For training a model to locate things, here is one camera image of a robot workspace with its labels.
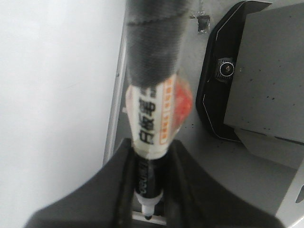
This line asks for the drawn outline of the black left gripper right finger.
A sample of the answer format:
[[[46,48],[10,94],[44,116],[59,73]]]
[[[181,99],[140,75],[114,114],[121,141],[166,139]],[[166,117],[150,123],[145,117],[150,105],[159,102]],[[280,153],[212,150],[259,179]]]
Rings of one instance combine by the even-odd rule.
[[[282,228],[282,222],[215,181],[181,141],[172,142],[164,188],[169,228]]]

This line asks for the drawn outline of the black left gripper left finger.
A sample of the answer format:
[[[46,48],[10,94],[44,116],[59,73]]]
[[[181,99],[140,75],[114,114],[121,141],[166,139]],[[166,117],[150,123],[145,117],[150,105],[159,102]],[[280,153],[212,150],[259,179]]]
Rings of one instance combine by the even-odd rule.
[[[35,212],[27,228],[130,228],[134,192],[131,140],[81,187]]]

